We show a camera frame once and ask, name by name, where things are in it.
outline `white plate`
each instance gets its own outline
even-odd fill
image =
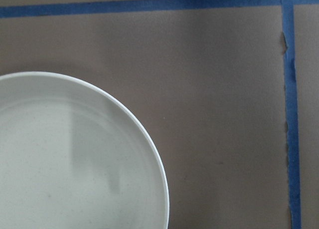
[[[165,229],[159,154],[134,115],[82,80],[0,77],[1,229]]]

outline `round dish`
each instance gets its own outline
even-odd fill
[[[70,76],[0,77],[0,228],[166,229],[154,143],[105,91]]]

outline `white bowl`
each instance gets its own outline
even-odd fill
[[[166,229],[154,143],[103,90],[47,72],[0,77],[0,228]]]

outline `plate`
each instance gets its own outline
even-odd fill
[[[70,76],[0,77],[0,228],[166,229],[160,156],[136,117]]]

